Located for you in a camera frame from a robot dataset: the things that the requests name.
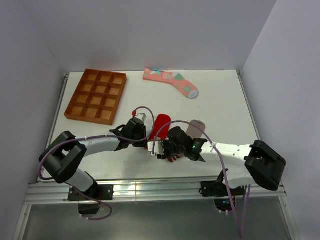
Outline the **red sock with bear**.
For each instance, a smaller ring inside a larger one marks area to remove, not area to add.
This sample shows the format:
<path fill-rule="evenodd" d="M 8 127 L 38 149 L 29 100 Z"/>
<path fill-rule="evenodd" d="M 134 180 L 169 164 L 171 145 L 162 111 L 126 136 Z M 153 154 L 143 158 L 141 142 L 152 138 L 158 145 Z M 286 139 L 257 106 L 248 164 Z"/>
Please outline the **red sock with bear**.
<path fill-rule="evenodd" d="M 155 120 L 155 126 L 153 131 L 151 132 L 149 138 L 148 138 L 148 142 L 153 141 L 156 138 L 156 135 L 158 133 L 158 131 L 160 130 L 160 128 L 162 128 L 165 124 L 171 122 L 171 118 L 170 116 L 166 115 L 166 114 L 159 114 Z M 169 131 L 169 125 L 167 125 L 166 127 L 163 128 L 163 130 L 159 133 L 158 137 L 156 138 L 157 141 L 163 141 L 167 138 L 168 136 L 168 131 Z"/>

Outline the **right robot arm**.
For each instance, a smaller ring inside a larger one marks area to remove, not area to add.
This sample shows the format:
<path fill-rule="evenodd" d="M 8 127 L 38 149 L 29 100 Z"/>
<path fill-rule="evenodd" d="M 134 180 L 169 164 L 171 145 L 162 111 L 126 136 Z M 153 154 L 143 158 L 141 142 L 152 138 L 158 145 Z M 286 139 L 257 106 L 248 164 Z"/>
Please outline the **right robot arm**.
<path fill-rule="evenodd" d="M 191 138 L 178 126 L 168 132 L 168 139 L 160 145 L 163 153 L 158 153 L 157 157 L 183 155 L 194 162 L 210 161 L 224 166 L 221 171 L 226 172 L 227 177 L 216 183 L 216 189 L 222 195 L 253 184 L 277 191 L 287 164 L 280 154 L 261 140 L 243 145 L 211 143 L 205 138 Z"/>

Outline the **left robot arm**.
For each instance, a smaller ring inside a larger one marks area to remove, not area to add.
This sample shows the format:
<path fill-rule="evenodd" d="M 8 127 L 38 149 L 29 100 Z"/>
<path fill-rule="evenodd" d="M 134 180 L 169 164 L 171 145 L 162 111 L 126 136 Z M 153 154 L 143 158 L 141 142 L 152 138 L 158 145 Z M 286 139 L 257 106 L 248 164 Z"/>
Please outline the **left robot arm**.
<path fill-rule="evenodd" d="M 56 183 L 70 185 L 73 193 L 78 190 L 86 200 L 97 199 L 102 195 L 100 187 L 92 176 L 79 169 L 83 158 L 124 150 L 130 145 L 144 147 L 147 144 L 144 122 L 143 117 L 134 116 L 126 125 L 83 138 L 64 131 L 39 157 L 40 167 L 45 168 Z"/>

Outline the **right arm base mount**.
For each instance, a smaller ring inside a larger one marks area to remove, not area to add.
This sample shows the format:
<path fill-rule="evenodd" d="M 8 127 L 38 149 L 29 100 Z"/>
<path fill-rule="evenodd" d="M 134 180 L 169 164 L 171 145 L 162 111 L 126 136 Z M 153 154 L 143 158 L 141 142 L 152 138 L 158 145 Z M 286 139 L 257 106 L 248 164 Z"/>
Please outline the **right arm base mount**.
<path fill-rule="evenodd" d="M 200 185 L 201 185 L 201 188 L 199 189 L 198 192 L 202 195 L 202 197 L 204 198 L 218 197 L 218 199 L 214 199 L 214 204 L 219 211 L 223 213 L 232 211 L 232 204 L 229 199 L 227 187 L 223 183 L 219 183 L 219 182 L 216 183 L 216 181 L 202 181 Z M 247 193 L 247 188 L 243 186 L 237 187 L 235 189 L 231 189 L 230 193 L 231 193 L 233 205 L 234 207 L 236 207 L 237 206 L 236 197 L 242 196 L 242 201 L 243 201 Z"/>

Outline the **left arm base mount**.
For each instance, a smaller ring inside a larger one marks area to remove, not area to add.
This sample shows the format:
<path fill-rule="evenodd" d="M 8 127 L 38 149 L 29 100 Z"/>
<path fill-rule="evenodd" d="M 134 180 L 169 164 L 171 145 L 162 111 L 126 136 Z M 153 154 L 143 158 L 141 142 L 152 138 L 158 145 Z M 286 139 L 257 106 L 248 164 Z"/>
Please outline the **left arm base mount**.
<path fill-rule="evenodd" d="M 81 192 L 79 189 L 71 186 L 67 200 L 69 202 L 78 202 L 78 213 L 81 217 L 88 220 L 102 220 L 108 218 L 112 212 L 112 207 L 104 202 L 111 201 L 114 194 L 113 184 L 94 184 L 87 191 Z M 109 209 L 106 216 L 94 217 L 103 207 Z"/>

